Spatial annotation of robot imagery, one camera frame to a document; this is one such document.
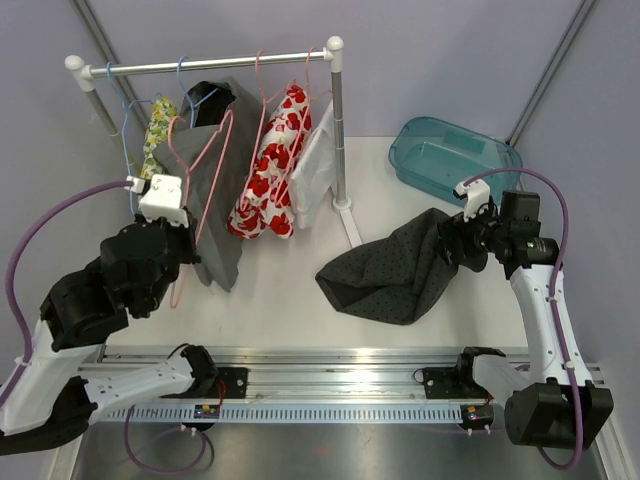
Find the pink hanger of dotted skirt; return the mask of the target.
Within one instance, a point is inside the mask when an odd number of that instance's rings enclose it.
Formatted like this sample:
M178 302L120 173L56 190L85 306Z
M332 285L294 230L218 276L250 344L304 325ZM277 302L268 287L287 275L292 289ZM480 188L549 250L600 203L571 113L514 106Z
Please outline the pink hanger of dotted skirt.
M195 250L203 253L202 237L209 228L208 216L213 203L213 198L223 170L228 144L233 132L235 115L232 111L226 111L220 124L212 131L202 150L198 153L190 165L180 156L174 145L174 130L177 123L185 123L181 116L174 116L169 123L167 145L177 164L182 168L186 187L181 200L182 207L198 206L196 217L198 224L195 227ZM214 142L223 138L224 142L218 152L218 160L213 162L213 154L210 152Z

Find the dark dotted skirt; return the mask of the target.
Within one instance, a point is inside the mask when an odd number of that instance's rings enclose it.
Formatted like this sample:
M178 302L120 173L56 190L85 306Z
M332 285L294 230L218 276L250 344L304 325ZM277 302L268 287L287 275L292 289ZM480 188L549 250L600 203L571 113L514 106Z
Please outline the dark dotted skirt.
M430 208L388 237L328 262L315 280L338 312L390 325L415 323L440 299L458 266L443 257L438 226L449 220Z

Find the white skirt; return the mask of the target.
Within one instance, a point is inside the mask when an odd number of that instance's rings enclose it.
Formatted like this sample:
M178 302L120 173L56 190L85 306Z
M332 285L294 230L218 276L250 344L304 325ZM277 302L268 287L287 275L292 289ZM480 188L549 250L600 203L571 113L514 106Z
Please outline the white skirt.
M333 102L305 141L291 174L289 193L296 225L309 229L315 222L325 194L336 186Z

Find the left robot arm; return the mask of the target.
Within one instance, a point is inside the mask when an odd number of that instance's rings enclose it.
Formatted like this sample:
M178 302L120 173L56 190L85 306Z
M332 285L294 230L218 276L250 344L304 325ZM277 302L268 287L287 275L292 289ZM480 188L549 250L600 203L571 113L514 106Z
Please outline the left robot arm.
M156 311L181 265L197 264L193 216L134 223L100 244L99 256L62 277L40 307L35 352L16 386L3 385L1 453L50 450L81 436L107 415L147 400L205 397L218 370L203 346L187 345L150 367L84 378L80 364L130 319Z

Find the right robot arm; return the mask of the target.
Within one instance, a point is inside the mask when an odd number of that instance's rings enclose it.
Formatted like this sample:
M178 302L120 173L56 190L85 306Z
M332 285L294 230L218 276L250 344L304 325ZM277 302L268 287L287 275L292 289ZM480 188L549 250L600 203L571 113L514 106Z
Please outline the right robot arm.
M529 371L522 373L495 350L467 348L471 360L454 371L456 389L466 396L485 389L503 408L515 445L589 448L614 401L595 386L579 353L564 274L555 268L559 246L540 234L538 194L506 191L496 204L481 180L459 183L454 194L464 207L439 228L446 257L474 272L495 257L519 304L529 350Z

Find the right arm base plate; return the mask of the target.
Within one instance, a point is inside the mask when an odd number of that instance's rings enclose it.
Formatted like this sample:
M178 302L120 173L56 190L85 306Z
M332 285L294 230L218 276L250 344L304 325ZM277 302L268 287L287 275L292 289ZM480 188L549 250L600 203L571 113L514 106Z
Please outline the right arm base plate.
M472 377L455 367L432 367L421 370L422 384L429 400L489 400L489 392Z

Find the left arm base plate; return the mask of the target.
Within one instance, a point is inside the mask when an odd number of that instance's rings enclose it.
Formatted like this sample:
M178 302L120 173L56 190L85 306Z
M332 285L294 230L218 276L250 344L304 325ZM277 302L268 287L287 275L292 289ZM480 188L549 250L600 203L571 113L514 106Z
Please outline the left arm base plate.
M249 370L244 367L220 367L213 386L205 393L207 399L245 399Z

